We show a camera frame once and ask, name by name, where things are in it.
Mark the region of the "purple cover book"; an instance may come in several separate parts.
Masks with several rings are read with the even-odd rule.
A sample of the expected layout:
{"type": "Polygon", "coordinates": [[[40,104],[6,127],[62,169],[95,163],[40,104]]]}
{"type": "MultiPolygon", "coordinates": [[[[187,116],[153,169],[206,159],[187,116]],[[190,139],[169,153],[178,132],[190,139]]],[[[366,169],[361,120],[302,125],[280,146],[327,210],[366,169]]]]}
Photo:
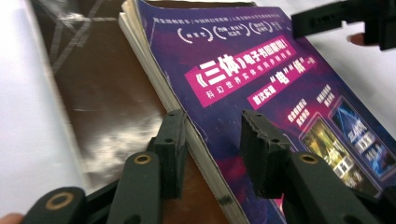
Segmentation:
{"type": "Polygon", "coordinates": [[[242,112],[267,117],[295,151],[322,157],[371,196],[396,186],[396,140],[279,7],[137,0],[152,58],[245,214],[284,224],[281,200],[253,189],[240,155],[242,112]]]}
{"type": "MultiPolygon", "coordinates": [[[[163,107],[170,112],[181,108],[168,77],[152,58],[141,20],[137,0],[125,0],[119,25],[140,62],[163,107]]],[[[247,224],[239,202],[220,173],[201,135],[190,119],[185,121],[186,140],[190,145],[183,196],[163,203],[165,224],[247,224]]]]}

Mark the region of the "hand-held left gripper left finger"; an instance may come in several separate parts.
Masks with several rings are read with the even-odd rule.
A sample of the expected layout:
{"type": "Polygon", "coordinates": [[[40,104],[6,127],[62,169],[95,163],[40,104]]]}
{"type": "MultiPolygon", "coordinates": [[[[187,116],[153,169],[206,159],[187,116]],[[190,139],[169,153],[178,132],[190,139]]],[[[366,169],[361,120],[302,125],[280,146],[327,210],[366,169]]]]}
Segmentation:
{"type": "Polygon", "coordinates": [[[176,199],[182,195],[188,149],[185,119],[186,114],[182,109],[168,112],[157,135],[150,140],[151,151],[160,160],[163,199],[176,199]]]}

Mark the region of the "black glossy cover book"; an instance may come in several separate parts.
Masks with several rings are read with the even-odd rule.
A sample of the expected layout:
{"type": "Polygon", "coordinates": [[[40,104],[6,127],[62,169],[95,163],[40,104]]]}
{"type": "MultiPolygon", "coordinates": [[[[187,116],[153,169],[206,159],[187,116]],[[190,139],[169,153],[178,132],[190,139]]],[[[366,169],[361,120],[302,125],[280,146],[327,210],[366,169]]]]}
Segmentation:
{"type": "Polygon", "coordinates": [[[119,178],[165,110],[118,24],[124,0],[28,0],[88,191],[119,178]]]}

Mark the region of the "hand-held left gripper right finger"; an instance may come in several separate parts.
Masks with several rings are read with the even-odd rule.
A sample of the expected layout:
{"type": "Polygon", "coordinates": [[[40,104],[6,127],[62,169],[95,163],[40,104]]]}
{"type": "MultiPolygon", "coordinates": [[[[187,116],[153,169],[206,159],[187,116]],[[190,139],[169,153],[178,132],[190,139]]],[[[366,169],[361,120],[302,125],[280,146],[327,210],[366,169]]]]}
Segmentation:
{"type": "Polygon", "coordinates": [[[282,162],[290,154],[290,141],[263,114],[242,112],[240,155],[257,196],[278,199],[283,193],[282,162]]]}

